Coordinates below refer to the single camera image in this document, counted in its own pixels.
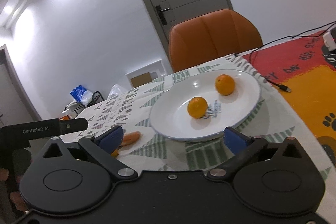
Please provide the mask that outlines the person's left hand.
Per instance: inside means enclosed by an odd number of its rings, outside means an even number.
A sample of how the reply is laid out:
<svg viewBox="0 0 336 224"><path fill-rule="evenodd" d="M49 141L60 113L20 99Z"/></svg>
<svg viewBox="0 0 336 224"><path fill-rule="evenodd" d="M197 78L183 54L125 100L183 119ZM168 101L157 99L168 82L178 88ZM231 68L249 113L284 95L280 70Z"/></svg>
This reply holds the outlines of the person's left hand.
<svg viewBox="0 0 336 224"><path fill-rule="evenodd" d="M14 182L10 178L10 175L9 175L9 170L1 168L1 181L6 182L7 180L10 180L9 186L7 186L7 188L9 188L10 190L9 199L15 205L15 208L18 211L22 211L22 212L28 211L28 208L18 190L18 184L15 184L14 186Z"/></svg>

